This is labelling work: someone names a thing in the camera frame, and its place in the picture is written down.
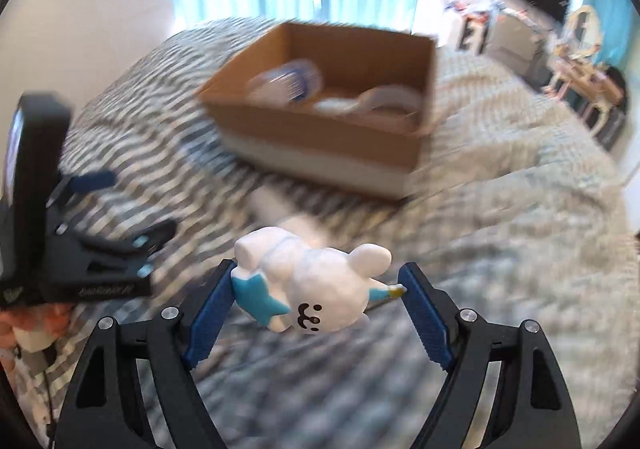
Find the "operator left hand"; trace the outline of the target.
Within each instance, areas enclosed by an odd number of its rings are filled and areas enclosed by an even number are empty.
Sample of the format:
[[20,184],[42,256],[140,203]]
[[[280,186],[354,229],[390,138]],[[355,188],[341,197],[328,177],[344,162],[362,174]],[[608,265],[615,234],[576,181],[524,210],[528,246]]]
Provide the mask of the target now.
[[73,304],[44,304],[32,308],[12,308],[1,310],[1,349],[14,351],[18,342],[17,331],[28,333],[44,331],[55,341],[64,336],[70,328]]

